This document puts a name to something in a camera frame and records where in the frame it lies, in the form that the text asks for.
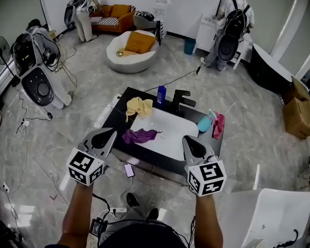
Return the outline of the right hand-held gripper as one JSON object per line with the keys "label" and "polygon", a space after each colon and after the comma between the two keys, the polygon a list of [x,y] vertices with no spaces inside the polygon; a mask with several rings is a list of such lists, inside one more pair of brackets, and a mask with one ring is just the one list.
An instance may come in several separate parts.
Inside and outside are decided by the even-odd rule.
{"label": "right hand-held gripper", "polygon": [[222,191],[227,179],[223,161],[215,155],[212,147],[198,137],[182,138],[187,182],[199,197]]}

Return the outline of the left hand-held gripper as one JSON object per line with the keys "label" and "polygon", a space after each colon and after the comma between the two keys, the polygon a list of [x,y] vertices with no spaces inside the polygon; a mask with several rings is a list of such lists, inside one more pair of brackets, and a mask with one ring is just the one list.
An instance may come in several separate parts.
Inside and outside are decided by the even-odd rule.
{"label": "left hand-held gripper", "polygon": [[114,128],[90,131],[68,157],[66,166],[70,177],[83,185],[92,185],[104,173],[116,138]]}

